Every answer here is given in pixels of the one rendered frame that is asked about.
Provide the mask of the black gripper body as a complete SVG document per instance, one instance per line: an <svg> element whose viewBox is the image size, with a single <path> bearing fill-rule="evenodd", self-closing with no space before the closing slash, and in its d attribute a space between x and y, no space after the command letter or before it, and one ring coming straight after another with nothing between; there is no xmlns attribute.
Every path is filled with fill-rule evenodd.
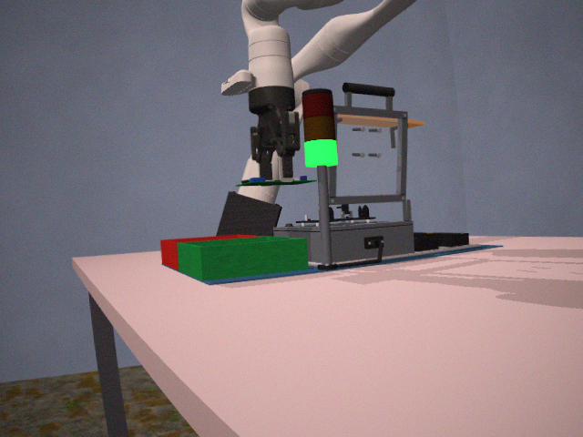
<svg viewBox="0 0 583 437"><path fill-rule="evenodd" d="M262 86L249 91L249 110L259 117L258 124L270 120L276 137L281 137L281 112L295 109L294 89L287 86ZM271 146L264 130L262 142Z"/></svg>

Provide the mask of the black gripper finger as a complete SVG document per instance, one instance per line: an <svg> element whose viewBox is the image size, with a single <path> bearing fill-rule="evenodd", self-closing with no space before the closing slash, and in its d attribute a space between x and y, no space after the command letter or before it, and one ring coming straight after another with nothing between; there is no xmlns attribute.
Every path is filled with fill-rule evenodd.
<svg viewBox="0 0 583 437"><path fill-rule="evenodd" d="M256 160L257 163L260 163L259 178L265 178L266 181L272 180L271 161L273 152L276 149L274 146L264 146L264 144L262 143L263 132L264 132L263 124L258 124L258 126L256 127L251 127L251 158L252 160ZM256 150L256 148L258 150Z"/></svg>
<svg viewBox="0 0 583 437"><path fill-rule="evenodd" d="M275 136L270 120L265 120L263 125L280 157L278 158L279 181L281 183L293 182L292 157L295 155L294 152L299 151L301 147L299 112L281 112L281 137Z"/></svg>

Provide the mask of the red open tray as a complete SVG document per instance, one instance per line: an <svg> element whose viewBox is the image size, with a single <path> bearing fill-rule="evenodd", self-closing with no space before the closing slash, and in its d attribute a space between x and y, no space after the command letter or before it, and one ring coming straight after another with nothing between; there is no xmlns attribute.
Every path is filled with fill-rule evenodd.
<svg viewBox="0 0 583 437"><path fill-rule="evenodd" d="M184 242L184 241L194 242L194 241L219 240L219 239L243 239L243 238L255 238L255 237L266 237L266 236L228 235L228 236L215 236L215 237L202 237L202 238L189 238L189 239L163 239L160 241L162 264L169 266L173 269L179 270L178 246L177 246L177 243L179 243L179 242ZM172 242L172 241L175 241L175 242Z"/></svg>

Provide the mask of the green box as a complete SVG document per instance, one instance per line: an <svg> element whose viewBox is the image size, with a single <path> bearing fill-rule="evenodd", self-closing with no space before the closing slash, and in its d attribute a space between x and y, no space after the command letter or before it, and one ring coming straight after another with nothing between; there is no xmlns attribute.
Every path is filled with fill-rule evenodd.
<svg viewBox="0 0 583 437"><path fill-rule="evenodd" d="M219 239L181 242L177 246L179 271L200 280L309 269L304 238Z"/></svg>

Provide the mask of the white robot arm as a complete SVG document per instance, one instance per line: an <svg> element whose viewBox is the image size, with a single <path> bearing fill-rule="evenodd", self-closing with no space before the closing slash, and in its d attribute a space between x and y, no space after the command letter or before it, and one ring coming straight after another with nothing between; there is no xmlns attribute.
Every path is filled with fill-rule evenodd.
<svg viewBox="0 0 583 437"><path fill-rule="evenodd" d="M249 71L240 70L224 82L221 94L236 96L262 86L291 87L295 94L293 111L299 112L301 125L302 92L311 89L301 78L343 63L380 28L417 0L383 0L371 11L337 16L292 58L290 37L279 26L278 15L294 6L313 10L342 1L242 0L242 20L249 39ZM275 204L279 188L280 185L243 186L238 194Z"/></svg>

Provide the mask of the green circuit board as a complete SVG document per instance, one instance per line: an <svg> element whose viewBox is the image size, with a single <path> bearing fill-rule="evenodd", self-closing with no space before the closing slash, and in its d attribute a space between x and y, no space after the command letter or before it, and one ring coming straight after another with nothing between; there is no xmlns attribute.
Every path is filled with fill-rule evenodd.
<svg viewBox="0 0 583 437"><path fill-rule="evenodd" d="M265 178L250 178L249 180L242 180L241 184L240 185L236 185L235 187L243 187L243 186L274 186L274 185L298 185L298 184L303 184L303 183L309 183L309 182L317 181L317 180L309 180L309 179L307 179L307 176L301 176L300 178L301 178L301 180L299 180L298 178L294 178L293 179L293 182L285 182L285 183L281 183L279 180L266 180L265 181Z"/></svg>

